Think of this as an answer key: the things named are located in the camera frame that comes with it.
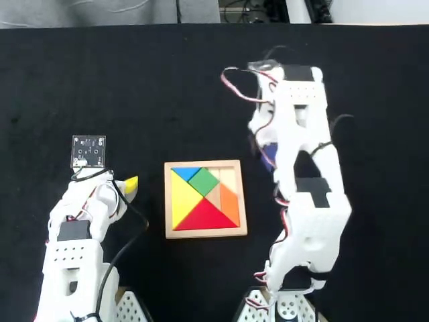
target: wooden frame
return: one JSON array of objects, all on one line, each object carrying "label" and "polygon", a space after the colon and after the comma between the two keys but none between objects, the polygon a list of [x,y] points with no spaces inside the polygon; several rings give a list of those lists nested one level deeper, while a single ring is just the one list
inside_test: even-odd
[{"label": "wooden frame", "polygon": [[[237,197],[239,204],[240,227],[221,229],[195,229],[175,231],[172,228],[172,185],[171,169],[177,167],[201,167],[201,168],[234,168],[237,184]],[[191,162],[166,162],[164,164],[164,182],[166,198],[166,237],[167,238],[198,238],[198,237],[225,237],[247,235],[247,221],[244,206],[243,181],[241,180],[241,166],[239,160],[218,161],[191,161]]]}]

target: red triangle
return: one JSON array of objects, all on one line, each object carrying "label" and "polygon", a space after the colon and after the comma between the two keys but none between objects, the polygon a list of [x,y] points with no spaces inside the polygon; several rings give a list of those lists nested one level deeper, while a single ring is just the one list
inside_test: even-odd
[{"label": "red triangle", "polygon": [[174,230],[236,228],[227,216],[203,198]]}]

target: tangram puzzle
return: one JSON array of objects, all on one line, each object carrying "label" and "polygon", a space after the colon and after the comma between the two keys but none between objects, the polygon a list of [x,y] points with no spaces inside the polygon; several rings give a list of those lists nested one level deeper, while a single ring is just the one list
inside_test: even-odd
[{"label": "tangram puzzle", "polygon": [[238,160],[165,163],[166,237],[246,235]]}]

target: black tabletop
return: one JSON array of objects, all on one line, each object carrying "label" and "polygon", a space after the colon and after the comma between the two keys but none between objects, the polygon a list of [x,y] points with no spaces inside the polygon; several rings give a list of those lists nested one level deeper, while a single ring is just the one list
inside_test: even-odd
[{"label": "black tabletop", "polygon": [[[118,263],[121,285],[155,321],[229,321],[257,285],[281,229],[271,176],[251,156],[254,106],[219,80],[274,57],[324,72],[345,190],[353,208],[320,299],[331,321],[411,321],[423,312],[428,261],[429,27],[159,25],[0,31],[0,307],[31,321],[51,208],[70,180],[73,134],[107,136],[118,179],[139,175],[151,227]],[[246,93],[252,75],[233,80]],[[166,240],[163,163],[240,159],[249,234]],[[105,260],[138,229],[127,213]]]}]

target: green square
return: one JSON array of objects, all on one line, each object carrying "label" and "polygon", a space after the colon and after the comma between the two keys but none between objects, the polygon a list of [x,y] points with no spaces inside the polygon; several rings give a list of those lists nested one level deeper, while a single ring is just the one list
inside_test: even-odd
[{"label": "green square", "polygon": [[206,196],[219,183],[206,168],[201,168],[189,181],[200,194]]}]

